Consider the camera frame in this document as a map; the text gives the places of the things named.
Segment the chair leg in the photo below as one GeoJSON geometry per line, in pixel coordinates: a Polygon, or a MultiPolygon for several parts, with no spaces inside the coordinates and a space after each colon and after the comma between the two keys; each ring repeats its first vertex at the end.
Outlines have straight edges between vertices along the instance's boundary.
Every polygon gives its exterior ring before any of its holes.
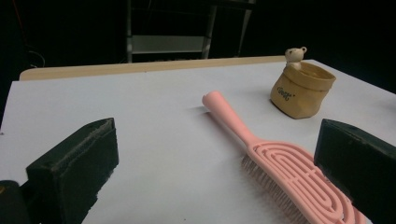
{"type": "Polygon", "coordinates": [[[207,22],[205,40],[202,46],[202,56],[201,56],[202,59],[207,59],[209,57],[210,44],[212,42],[213,27],[215,26],[217,10],[218,7],[216,6],[210,7],[210,14],[207,22]]]}
{"type": "Polygon", "coordinates": [[[126,7],[126,62],[132,62],[132,3],[131,0],[127,0],[126,7]]]}

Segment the table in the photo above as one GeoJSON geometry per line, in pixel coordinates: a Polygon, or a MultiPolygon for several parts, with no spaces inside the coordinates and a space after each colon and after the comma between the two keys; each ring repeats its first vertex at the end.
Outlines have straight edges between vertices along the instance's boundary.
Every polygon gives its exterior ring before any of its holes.
{"type": "Polygon", "coordinates": [[[120,164],[84,223],[285,222],[268,195],[241,170],[242,142],[203,107],[202,96],[213,90],[223,93],[253,133],[292,142],[311,153],[322,119],[355,125],[396,145],[393,93],[306,60],[337,80],[314,117],[291,119],[269,100],[285,62],[264,63],[259,57],[258,63],[241,63],[244,60],[24,72],[21,81],[13,82],[7,101],[0,178],[23,183],[25,167],[38,156],[81,126],[111,117],[120,164]],[[48,77],[54,79],[39,80],[48,77]]]}

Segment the hairbrush bristle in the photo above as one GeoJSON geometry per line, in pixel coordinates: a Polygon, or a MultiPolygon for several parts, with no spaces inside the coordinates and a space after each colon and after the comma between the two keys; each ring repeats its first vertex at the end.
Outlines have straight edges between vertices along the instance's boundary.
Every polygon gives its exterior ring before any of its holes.
{"type": "Polygon", "coordinates": [[[261,188],[264,188],[271,195],[291,223],[309,223],[283,189],[248,155],[242,159],[242,167],[256,180],[261,188]]]}

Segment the hairbrush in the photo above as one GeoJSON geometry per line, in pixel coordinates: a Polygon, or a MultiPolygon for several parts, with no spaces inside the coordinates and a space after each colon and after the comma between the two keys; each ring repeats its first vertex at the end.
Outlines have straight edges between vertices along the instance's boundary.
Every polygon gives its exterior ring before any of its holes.
{"type": "Polygon", "coordinates": [[[365,223],[365,216],[330,182],[302,147],[255,136],[219,91],[203,104],[246,145],[242,166],[274,198],[292,223],[365,223]]]}

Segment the ceramic pot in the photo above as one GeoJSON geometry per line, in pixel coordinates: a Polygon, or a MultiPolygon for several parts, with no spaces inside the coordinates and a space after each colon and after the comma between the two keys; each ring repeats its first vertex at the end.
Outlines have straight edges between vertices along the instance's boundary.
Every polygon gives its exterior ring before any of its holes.
{"type": "Polygon", "coordinates": [[[329,92],[335,76],[311,63],[301,63],[301,69],[286,66],[271,90],[271,101],[294,119],[316,115],[329,92]]]}

